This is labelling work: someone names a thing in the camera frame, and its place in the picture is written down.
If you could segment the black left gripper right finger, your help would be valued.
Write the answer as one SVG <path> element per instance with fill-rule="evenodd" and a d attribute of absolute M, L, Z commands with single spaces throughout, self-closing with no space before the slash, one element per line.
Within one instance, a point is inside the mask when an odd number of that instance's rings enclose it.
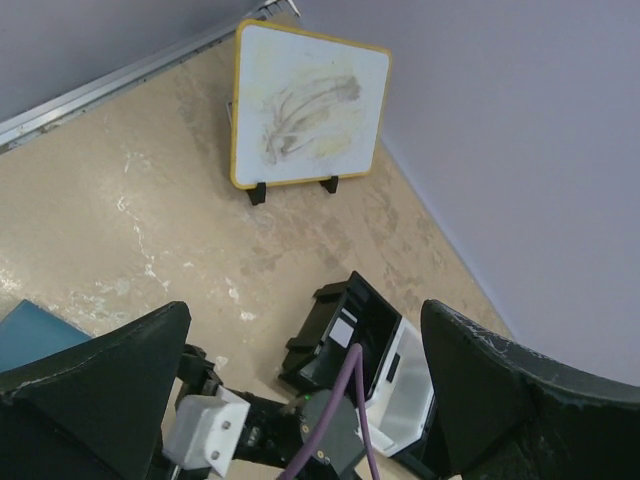
<path fill-rule="evenodd" d="M 638 478 L 638 387 L 562 364 L 438 300 L 422 306 L 421 335 L 451 475 Z"/>

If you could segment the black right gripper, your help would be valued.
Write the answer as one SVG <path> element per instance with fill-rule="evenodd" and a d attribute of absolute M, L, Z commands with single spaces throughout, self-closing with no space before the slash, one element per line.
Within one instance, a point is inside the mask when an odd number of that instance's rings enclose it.
<path fill-rule="evenodd" d="M 177 377 L 182 387 L 176 412 L 187 395 L 214 396 L 221 387 L 226 388 L 205 352 L 193 345 L 185 346 Z M 278 468 L 282 479 L 355 479 L 357 464 L 367 460 L 372 478 L 379 478 L 359 344 L 348 350 L 331 389 L 301 394 L 287 404 L 226 389 L 250 404 L 232 462 Z M 170 462 L 162 453 L 166 437 L 159 440 L 160 478 L 207 479 L 215 475 L 210 468 L 183 471 Z"/>

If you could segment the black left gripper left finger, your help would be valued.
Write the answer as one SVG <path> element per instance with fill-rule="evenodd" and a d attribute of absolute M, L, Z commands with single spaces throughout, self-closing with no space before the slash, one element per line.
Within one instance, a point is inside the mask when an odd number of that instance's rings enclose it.
<path fill-rule="evenodd" d="M 2 373 L 2 478 L 167 478 L 161 424 L 190 323 L 172 301 Z"/>

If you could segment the blue leather card holder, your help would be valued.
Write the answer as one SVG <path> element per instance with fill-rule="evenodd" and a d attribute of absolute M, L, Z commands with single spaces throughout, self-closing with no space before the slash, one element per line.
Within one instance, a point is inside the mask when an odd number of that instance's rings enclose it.
<path fill-rule="evenodd" d="M 22 300 L 1 320 L 0 370 L 19 368 L 91 339 L 53 313 Z"/>

